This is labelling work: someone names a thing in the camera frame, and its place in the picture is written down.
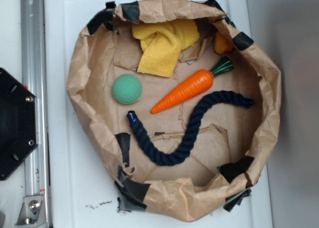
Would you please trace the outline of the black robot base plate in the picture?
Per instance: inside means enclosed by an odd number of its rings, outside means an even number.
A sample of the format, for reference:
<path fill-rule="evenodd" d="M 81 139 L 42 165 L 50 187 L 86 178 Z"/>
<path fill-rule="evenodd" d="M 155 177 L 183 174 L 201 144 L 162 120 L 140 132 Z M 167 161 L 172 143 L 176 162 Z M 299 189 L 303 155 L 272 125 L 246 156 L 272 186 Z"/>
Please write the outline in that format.
<path fill-rule="evenodd" d="M 0 180 L 8 179 L 37 147 L 36 96 L 0 69 Z"/>

